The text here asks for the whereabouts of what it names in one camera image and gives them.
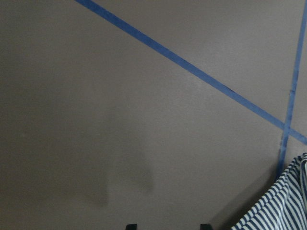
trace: blue line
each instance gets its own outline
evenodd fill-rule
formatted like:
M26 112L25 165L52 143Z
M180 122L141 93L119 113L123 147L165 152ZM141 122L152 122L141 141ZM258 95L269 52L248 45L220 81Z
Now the blue line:
M236 102L240 103L247 109L253 111L254 113L258 114L262 118L266 119L267 121L271 122L273 125L277 126L280 129L284 129L284 123L277 119L276 117L272 116L265 110L261 109L260 107L256 106L254 103L250 102L249 100L242 97L240 94L232 91L227 86L223 85L213 77L209 76L196 66L192 65L191 63L187 62L185 59L181 58L177 54L173 53L169 49L165 48L160 43L154 41L147 35L143 34L133 26L129 25L125 21L121 20L111 12L107 11L103 7L99 6L98 4L94 3L91 0L76 0L81 5L85 6L86 8L90 9L92 12L98 14L99 16L103 17L113 25L117 26L119 29L125 31L126 33L130 34L134 38L138 39L140 42L144 43L145 45L149 46L150 48L154 49L158 53L162 54L164 57L168 58L169 60L173 61L177 65L181 66L188 72L192 73L196 77L200 78L201 80L205 81L206 83L210 84L217 90L221 91L228 97L232 98ZM299 141L307 144L307 138L302 134L298 133L297 131L290 129L290 134L298 139Z
M305 1L301 29L299 32L295 64L294 64L294 70L293 70L293 76L292 76L292 86L291 86L289 103L288 103L288 110L287 110L287 116L285 119L283 138L282 138L282 142L280 145L280 155L279 155L278 164L277 164L277 171L276 171L276 178L275 178L276 180L278 179L278 177L280 177L280 175L283 172L283 164L284 164L284 159L286 156L288 138L289 138L289 134L291 133L290 126L292 122L292 114L293 114L296 87L297 87L297 81L298 81L299 66L300 66L301 57L302 57L303 43L304 43L305 30L306 30L306 22L307 22L307 0Z

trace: striped cloth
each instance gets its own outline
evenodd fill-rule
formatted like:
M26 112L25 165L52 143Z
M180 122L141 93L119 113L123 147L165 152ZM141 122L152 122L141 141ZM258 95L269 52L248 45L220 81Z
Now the striped cloth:
M307 153L291 164L231 230L307 230Z

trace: black and white striped cloth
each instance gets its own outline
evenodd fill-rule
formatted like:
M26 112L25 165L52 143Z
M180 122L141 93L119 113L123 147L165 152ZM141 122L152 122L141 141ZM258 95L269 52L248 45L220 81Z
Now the black and white striped cloth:
M307 230L307 153L291 164L231 230Z

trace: blue tape strip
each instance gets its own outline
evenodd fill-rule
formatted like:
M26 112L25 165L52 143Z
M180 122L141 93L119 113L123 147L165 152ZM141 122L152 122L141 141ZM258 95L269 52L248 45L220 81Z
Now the blue tape strip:
M298 74L299 74L299 66L300 66L301 57L302 57L303 43L304 43L305 30L306 30L306 22L307 22L307 0L305 1L301 29L299 32L295 64L294 64L294 70L293 70L293 76L292 76L292 86L291 86L289 103L288 103L288 110L287 110L286 120L284 123L285 125L284 125L284 130L283 130L283 138L282 138L281 145L280 145L280 155L279 155L278 164L277 164L276 180L280 177L280 175L283 172L283 164L284 164L284 159L286 156L288 138L289 138L289 134L291 134L290 126L292 122L292 114L293 114L297 80L298 80Z
M140 42L144 43L145 45L149 46L150 48L154 49L158 53L162 54L164 57L168 58L169 60L173 61L177 65L181 66L188 72L192 73L196 77L200 78L201 80L205 81L206 83L210 84L217 90L221 91L228 97L232 98L236 102L240 103L247 109L253 111L257 115L261 116L262 118L266 119L267 121L271 122L278 128L284 130L284 123L277 119L276 117L272 116L265 110L261 109L260 107L256 106L254 103L250 102L249 100L245 99L238 93L232 91L227 86L223 85L213 77L209 76L196 66L192 65L191 63L187 62L185 59L181 58L177 54L173 53L169 49L165 48L160 43L154 41L147 35L143 34L139 30L135 29L133 26L129 25L125 21L121 20L117 16L113 15L111 12L107 11L103 7L99 6L95 2L91 0L76 0L81 5L85 6L86 8L90 9L92 12L98 14L99 16L103 17L113 25L117 26L119 29L125 31L126 33L130 34L134 38L138 39ZM299 141L307 144L307 138L302 134L298 133L295 130L290 129L290 134L298 139Z

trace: navy striped garment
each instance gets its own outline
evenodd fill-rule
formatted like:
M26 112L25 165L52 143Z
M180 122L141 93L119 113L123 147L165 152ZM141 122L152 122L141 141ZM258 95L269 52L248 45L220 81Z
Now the navy striped garment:
M231 230L307 230L307 153L291 164Z

